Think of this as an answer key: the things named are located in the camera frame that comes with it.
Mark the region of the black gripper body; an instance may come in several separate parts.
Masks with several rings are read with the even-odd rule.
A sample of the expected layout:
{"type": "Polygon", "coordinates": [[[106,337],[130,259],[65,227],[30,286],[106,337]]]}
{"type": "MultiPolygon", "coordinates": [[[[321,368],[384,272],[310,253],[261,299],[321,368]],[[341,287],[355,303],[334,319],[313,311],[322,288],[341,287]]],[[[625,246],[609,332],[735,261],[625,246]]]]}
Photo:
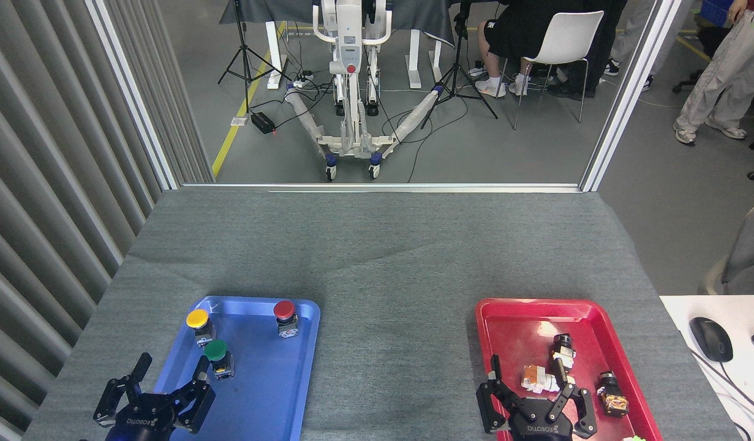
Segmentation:
{"type": "Polygon", "coordinates": [[[142,394],[140,403],[125,405],[115,416],[106,440],[169,440],[177,412],[169,394],[142,394]]]}
{"type": "Polygon", "coordinates": [[[505,401],[510,413],[508,426],[511,440],[571,440],[573,425],[562,413],[567,399],[555,401],[519,398],[505,401]]]}

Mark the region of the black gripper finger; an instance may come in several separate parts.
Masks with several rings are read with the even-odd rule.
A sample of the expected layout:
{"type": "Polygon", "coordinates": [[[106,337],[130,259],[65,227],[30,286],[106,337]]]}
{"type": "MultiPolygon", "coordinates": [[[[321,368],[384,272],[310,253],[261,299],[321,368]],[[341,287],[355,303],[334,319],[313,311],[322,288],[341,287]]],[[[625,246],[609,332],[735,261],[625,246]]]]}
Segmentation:
{"type": "Polygon", "coordinates": [[[505,423],[509,426],[509,432],[512,435],[521,435],[519,425],[516,419],[505,418],[502,413],[497,412],[492,404],[492,397],[502,404],[504,410],[510,413],[511,417],[518,416],[524,410],[523,398],[519,397],[502,381],[502,368],[498,355],[491,357],[491,371],[487,374],[487,381],[481,383],[477,389],[478,408],[480,409],[484,431],[486,433],[499,432],[505,429],[505,423]]]}
{"type": "Polygon", "coordinates": [[[208,380],[210,365],[208,357],[202,355],[198,358],[192,379],[170,393],[173,417],[170,432],[184,429],[196,434],[201,429],[216,396],[208,380]]]}
{"type": "Polygon", "coordinates": [[[569,380],[561,358],[553,358],[551,361],[551,372],[555,375],[560,393],[552,402],[550,410],[546,413],[545,421],[551,424],[558,424],[559,429],[562,429],[561,421],[564,418],[564,407],[571,398],[575,402],[578,421],[570,427],[570,435],[575,434],[582,439],[591,438],[598,430],[592,394],[586,388],[579,388],[575,382],[569,380]]]}
{"type": "Polygon", "coordinates": [[[128,401],[127,410],[139,410],[142,394],[140,383],[144,379],[152,360],[150,354],[143,352],[130,374],[121,377],[121,379],[110,379],[106,383],[93,415],[97,424],[103,428],[116,424],[116,410],[124,394],[126,394],[128,401]]]}

